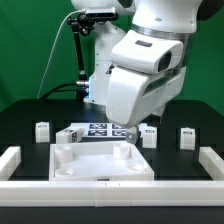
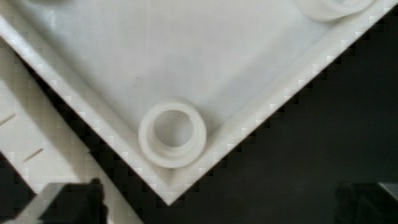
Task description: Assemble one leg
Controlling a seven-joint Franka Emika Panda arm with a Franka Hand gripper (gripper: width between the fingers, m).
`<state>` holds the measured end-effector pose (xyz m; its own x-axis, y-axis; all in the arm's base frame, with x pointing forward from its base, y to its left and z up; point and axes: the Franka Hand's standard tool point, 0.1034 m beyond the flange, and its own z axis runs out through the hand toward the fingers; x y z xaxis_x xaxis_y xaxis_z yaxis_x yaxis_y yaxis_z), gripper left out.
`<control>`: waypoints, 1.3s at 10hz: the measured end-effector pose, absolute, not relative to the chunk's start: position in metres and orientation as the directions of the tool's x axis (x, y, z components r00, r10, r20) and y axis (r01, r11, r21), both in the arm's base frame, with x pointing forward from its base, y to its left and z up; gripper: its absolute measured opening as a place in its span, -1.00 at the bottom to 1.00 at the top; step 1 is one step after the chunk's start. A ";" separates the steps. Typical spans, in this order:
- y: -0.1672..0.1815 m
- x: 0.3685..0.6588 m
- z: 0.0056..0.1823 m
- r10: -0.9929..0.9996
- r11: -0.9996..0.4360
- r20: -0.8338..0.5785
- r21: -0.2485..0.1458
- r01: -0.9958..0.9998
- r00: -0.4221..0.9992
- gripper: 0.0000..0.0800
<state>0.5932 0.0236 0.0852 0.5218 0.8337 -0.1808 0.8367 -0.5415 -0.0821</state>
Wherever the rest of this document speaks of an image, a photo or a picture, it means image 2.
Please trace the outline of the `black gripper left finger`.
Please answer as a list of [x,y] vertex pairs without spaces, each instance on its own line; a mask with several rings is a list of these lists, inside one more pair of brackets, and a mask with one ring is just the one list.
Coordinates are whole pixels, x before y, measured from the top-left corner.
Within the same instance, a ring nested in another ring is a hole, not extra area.
[[97,178],[67,183],[39,216],[42,224],[106,224],[104,188]]

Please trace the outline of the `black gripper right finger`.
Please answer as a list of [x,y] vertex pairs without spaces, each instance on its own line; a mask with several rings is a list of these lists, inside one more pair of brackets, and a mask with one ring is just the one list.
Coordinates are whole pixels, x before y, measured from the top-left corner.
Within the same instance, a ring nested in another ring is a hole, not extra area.
[[398,183],[341,182],[333,224],[398,224]]

